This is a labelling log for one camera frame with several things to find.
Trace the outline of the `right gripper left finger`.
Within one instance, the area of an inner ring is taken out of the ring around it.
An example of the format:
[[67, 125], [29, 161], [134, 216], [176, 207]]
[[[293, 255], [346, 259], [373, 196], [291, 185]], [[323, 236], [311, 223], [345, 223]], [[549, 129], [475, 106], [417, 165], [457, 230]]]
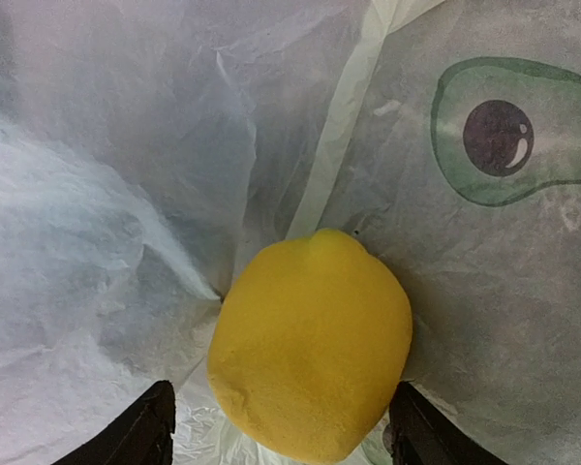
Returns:
[[175, 392], [154, 383], [103, 431], [54, 465], [170, 465], [173, 461]]

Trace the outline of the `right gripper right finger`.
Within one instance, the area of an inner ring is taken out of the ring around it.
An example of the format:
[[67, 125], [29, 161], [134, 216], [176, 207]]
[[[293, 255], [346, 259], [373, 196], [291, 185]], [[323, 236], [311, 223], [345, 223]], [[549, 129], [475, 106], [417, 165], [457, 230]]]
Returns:
[[389, 417], [393, 464], [505, 465], [460, 431], [410, 383], [398, 385]]

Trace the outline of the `yellow toy fruit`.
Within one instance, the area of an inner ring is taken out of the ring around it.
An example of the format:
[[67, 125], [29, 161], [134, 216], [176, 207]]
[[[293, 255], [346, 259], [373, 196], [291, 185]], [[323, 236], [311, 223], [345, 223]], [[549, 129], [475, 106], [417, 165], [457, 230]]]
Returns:
[[224, 299], [207, 378], [247, 436], [309, 464], [346, 459], [381, 420], [410, 351], [410, 301], [353, 237], [270, 245]]

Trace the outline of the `light green plastic bag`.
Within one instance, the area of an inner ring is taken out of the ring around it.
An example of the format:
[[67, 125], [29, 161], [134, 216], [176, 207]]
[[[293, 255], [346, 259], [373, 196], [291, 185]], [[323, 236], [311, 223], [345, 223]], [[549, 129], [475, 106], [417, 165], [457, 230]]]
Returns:
[[282, 463], [204, 357], [231, 280], [317, 228], [397, 275], [456, 426], [581, 464], [581, 1], [0, 1], [0, 464], [163, 379], [175, 463]]

